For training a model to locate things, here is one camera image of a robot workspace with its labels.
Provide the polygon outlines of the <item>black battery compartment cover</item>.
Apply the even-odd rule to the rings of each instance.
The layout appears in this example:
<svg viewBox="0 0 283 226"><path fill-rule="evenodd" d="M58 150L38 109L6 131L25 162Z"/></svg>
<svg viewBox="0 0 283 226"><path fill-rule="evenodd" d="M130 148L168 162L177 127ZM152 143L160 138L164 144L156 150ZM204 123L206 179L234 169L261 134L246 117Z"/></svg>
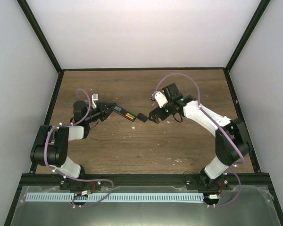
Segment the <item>black battery compartment cover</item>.
<svg viewBox="0 0 283 226"><path fill-rule="evenodd" d="M149 119L149 117L144 115L144 114L142 114L142 113L138 113L137 119L139 119L142 122L146 122Z"/></svg>

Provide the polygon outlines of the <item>black remote control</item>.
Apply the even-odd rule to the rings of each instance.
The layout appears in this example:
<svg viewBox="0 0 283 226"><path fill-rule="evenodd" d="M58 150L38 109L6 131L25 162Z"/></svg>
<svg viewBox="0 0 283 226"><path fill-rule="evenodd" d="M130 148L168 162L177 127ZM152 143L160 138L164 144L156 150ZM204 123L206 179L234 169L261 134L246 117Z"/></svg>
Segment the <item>black remote control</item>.
<svg viewBox="0 0 283 226"><path fill-rule="evenodd" d="M131 113L131 112L127 111L126 109L119 107L119 106L116 106L113 109L113 111L116 112L117 114L121 115L122 117L128 119L128 120L130 120L130 119L125 116L127 113L134 115L133 113Z"/></svg>

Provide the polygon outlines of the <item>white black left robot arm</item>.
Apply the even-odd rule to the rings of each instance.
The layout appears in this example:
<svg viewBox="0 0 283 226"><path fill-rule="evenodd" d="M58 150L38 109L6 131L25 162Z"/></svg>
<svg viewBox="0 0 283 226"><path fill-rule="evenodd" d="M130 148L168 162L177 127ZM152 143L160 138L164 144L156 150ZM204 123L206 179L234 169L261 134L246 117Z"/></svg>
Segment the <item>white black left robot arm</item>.
<svg viewBox="0 0 283 226"><path fill-rule="evenodd" d="M87 138L90 123L106 120L115 107L116 103L98 102L93 109L84 101L75 102L70 125L40 126L30 153L31 162L71 177L72 187L84 189L87 184L87 178L83 176L84 168L68 157L68 142Z"/></svg>

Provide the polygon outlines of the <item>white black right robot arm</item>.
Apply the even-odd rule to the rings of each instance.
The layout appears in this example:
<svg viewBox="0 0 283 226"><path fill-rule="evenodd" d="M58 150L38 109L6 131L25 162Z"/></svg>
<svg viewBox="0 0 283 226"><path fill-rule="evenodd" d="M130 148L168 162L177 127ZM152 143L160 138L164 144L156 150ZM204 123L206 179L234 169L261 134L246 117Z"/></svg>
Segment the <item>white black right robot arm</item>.
<svg viewBox="0 0 283 226"><path fill-rule="evenodd" d="M217 184L217 178L237 161L244 162L251 145L242 120L231 120L206 108L199 99L184 97L174 83L164 87L162 91L155 91L151 99L158 106L149 113L149 120L158 124L169 116L178 114L179 122L183 122L184 118L192 120L214 136L215 157L204 167L200 177L200 184L204 189L212 189Z"/></svg>

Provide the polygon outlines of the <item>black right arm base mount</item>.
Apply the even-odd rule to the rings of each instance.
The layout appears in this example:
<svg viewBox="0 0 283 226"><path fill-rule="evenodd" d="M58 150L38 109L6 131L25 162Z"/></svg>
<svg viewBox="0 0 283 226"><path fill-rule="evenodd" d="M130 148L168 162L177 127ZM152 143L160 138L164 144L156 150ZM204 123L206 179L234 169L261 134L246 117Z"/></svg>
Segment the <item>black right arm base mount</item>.
<svg viewBox="0 0 283 226"><path fill-rule="evenodd" d="M199 192L217 191L220 188L228 190L228 185L224 183L224 176L210 179L204 174L185 174L184 179L188 190L198 190Z"/></svg>

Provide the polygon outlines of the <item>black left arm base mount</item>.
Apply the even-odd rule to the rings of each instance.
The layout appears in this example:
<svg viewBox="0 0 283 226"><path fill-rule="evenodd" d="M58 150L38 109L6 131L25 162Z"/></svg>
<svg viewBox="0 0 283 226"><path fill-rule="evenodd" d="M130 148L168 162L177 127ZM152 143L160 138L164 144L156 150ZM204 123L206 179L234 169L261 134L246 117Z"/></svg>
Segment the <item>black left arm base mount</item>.
<svg viewBox="0 0 283 226"><path fill-rule="evenodd" d="M63 182L61 182L59 188L60 190L68 190L72 192L80 192L84 190L97 191L101 188L101 182L98 181L85 182L85 181L80 181L78 178L75 179L65 178L63 179Z"/></svg>

